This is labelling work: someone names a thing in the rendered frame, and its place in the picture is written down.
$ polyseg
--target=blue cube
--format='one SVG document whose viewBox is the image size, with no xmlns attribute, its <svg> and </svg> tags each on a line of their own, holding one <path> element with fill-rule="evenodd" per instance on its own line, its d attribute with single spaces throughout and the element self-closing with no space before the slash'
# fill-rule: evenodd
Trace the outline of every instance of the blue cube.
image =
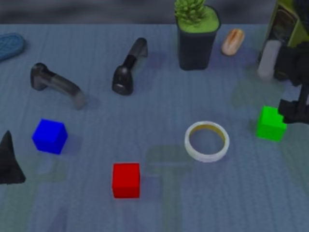
<svg viewBox="0 0 309 232">
<path fill-rule="evenodd" d="M 68 138 L 62 122 L 42 119 L 36 128 L 32 140 L 39 151 L 60 155 Z"/>
</svg>

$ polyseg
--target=gray surface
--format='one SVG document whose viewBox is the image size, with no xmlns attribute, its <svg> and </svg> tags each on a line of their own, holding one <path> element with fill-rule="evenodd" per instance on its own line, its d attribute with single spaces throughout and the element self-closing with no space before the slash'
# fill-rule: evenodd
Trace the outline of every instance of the gray surface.
<svg viewBox="0 0 309 232">
<path fill-rule="evenodd" d="M 175 0 L 0 0 L 1 23 L 174 23 Z M 206 0 L 225 24 L 268 23 L 276 0 Z"/>
<path fill-rule="evenodd" d="M 253 133 L 264 104 L 291 100 L 298 89 L 258 80 L 263 25 L 236 26 L 246 33 L 243 46 L 233 58 L 222 56 L 233 27 L 218 32 L 206 71 L 184 72 L 175 26 L 0 26 L 29 44 L 0 63 L 0 131 L 12 132 L 28 178 L 0 186 L 0 231 L 307 232 L 308 127 L 289 125 L 281 143 Z M 111 92 L 114 68 L 140 36 L 149 57 L 135 73 L 134 94 L 118 96 Z M 76 111 L 52 89 L 31 89 L 37 61 L 78 84 L 88 107 Z M 65 122 L 62 156 L 36 150 L 31 135 L 40 118 Z M 200 120 L 230 135 L 228 154 L 217 163 L 195 162 L 184 151 L 186 129 Z M 213 136 L 201 137 L 200 150 L 218 149 Z M 123 161 L 141 164 L 139 200 L 112 197 L 112 163 Z"/>
</svg>

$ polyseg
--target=bread roll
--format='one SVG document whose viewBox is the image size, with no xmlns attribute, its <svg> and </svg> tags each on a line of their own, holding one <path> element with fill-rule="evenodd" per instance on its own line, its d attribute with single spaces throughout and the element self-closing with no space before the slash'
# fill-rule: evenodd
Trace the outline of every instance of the bread roll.
<svg viewBox="0 0 309 232">
<path fill-rule="evenodd" d="M 232 29 L 224 40 L 221 51 L 227 56 L 233 56 L 237 53 L 245 38 L 245 33 L 241 29 Z"/>
</svg>

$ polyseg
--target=red cube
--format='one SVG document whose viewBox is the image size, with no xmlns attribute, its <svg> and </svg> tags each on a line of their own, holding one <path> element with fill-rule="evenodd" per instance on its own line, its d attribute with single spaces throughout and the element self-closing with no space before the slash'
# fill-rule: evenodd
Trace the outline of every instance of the red cube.
<svg viewBox="0 0 309 232">
<path fill-rule="evenodd" d="M 112 170 L 114 198 L 140 197 L 140 164 L 114 163 Z"/>
</svg>

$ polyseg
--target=gold inner ring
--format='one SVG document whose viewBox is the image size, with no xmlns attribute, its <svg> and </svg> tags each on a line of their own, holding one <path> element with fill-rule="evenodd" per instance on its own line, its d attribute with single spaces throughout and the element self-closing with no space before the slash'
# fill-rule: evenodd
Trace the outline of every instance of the gold inner ring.
<svg viewBox="0 0 309 232">
<path fill-rule="evenodd" d="M 216 132 L 218 135 L 220 135 L 220 137 L 222 138 L 223 142 L 225 143 L 225 136 L 224 136 L 222 130 L 220 130 L 219 128 L 217 128 L 216 126 L 213 126 L 213 125 L 208 125 L 208 124 L 207 124 L 207 125 L 199 125 L 199 126 L 197 126 L 197 127 L 194 127 L 194 128 L 192 129 L 192 131 L 190 132 L 190 136 L 191 136 L 194 132 L 196 132 L 196 131 L 198 131 L 198 130 L 202 130 L 202 129 L 209 129 L 209 130 L 212 130 L 212 131 Z"/>
</svg>

